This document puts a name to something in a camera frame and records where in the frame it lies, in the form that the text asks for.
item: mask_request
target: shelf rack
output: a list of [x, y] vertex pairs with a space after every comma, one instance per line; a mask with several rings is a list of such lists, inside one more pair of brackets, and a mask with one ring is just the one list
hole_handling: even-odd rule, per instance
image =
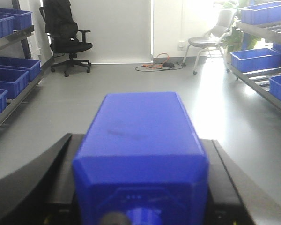
[[[32, 35], [34, 26], [27, 27], [23, 30], [16, 31], [8, 36], [0, 38], [0, 50], [26, 39]], [[13, 100], [7, 103], [7, 107], [0, 113], [0, 126], [1, 124], [11, 115], [11, 113], [20, 105], [20, 103], [27, 97], [32, 89], [41, 81], [43, 78], [43, 71], [41, 71], [36, 78], [28, 84], [28, 86]]]
[[[245, 33], [264, 38], [269, 42], [275, 42], [281, 45], [281, 21], [266, 23], [261, 25], [250, 25], [240, 21], [236, 22], [236, 26]], [[269, 93], [269, 78], [274, 75], [281, 74], [281, 67], [276, 69], [268, 69], [263, 71], [254, 71], [242, 73], [233, 67], [231, 64], [227, 65], [237, 78], [250, 86], [253, 90], [259, 93], [267, 101], [272, 103], [281, 111], [281, 101]]]

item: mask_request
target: chair leg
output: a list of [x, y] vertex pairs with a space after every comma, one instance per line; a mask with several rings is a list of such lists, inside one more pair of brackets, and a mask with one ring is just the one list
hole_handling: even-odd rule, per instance
[[89, 68], [89, 66], [88, 66], [88, 65], [83, 64], [83, 63], [78, 62], [78, 61], [74, 61], [74, 64], [75, 64], [75, 65], [78, 65], [78, 66], [81, 66], [81, 67]]
[[210, 58], [211, 58], [211, 61], [213, 61], [214, 59], [212, 58], [212, 54], [211, 54], [211, 52], [210, 52], [209, 49], [208, 49], [208, 54], [209, 54], [209, 56], [210, 56]]
[[66, 67], [66, 69], [65, 69], [65, 71], [64, 71], [65, 77], [68, 77], [68, 76], [69, 76], [69, 73], [67, 73], [67, 71], [69, 70], [69, 68], [70, 68], [71, 66], [72, 66], [71, 61], [70, 61], [70, 60], [67, 60], [67, 67]]
[[182, 66], [184, 66], [184, 67], [185, 67], [185, 61], [186, 61], [187, 53], [188, 53], [188, 50], [189, 50], [190, 46], [191, 45], [188, 45], [188, 47], [186, 48], [185, 55], [184, 55], [184, 58], [183, 58], [183, 61], [182, 61]]
[[201, 49], [198, 54], [197, 54], [197, 57], [196, 57], [196, 61], [195, 61], [195, 65], [193, 66], [193, 74], [196, 75], [197, 74], [197, 71], [196, 71], [196, 67], [197, 67], [197, 64], [199, 62], [199, 58], [200, 58], [200, 55], [202, 52], [206, 52], [206, 51], [209, 51], [208, 49]]

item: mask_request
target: blue 3d-printed box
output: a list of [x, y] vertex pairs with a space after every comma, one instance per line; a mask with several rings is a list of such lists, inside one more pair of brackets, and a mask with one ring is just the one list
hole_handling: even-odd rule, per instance
[[73, 160], [83, 225], [201, 225], [208, 158], [174, 92], [109, 94]]

